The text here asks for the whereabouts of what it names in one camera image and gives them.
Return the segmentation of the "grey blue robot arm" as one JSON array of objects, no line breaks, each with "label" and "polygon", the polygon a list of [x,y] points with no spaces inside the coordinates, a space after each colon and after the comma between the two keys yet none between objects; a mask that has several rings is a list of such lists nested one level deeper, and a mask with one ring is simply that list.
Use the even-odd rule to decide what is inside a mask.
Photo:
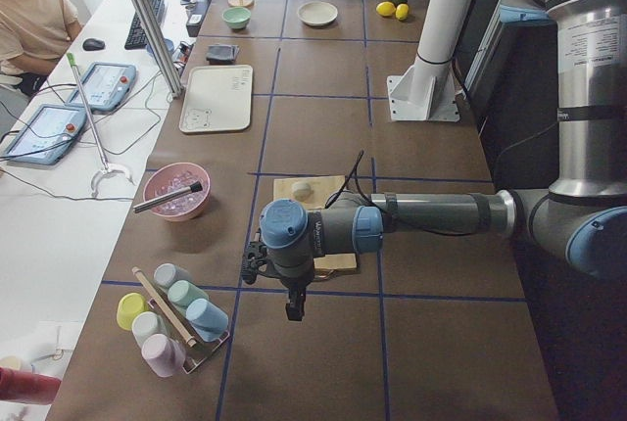
[{"label": "grey blue robot arm", "polygon": [[413,229],[522,236],[602,279],[626,273],[626,0],[501,0],[505,23],[557,25],[559,175],[547,189],[371,194],[340,189],[324,209],[269,203],[241,266],[244,282],[280,281],[301,320],[318,257],[377,252]]}]

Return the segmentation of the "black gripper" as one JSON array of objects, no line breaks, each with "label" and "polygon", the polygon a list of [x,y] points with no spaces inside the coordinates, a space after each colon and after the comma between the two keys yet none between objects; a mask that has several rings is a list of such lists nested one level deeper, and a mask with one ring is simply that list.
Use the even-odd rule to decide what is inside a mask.
[{"label": "black gripper", "polygon": [[[240,276],[244,283],[253,285],[258,276],[273,278],[273,268],[267,258],[267,249],[263,242],[250,242],[244,252],[241,263]],[[305,315],[305,290],[289,289],[288,300],[285,305],[286,316],[289,321],[302,321]]]}]

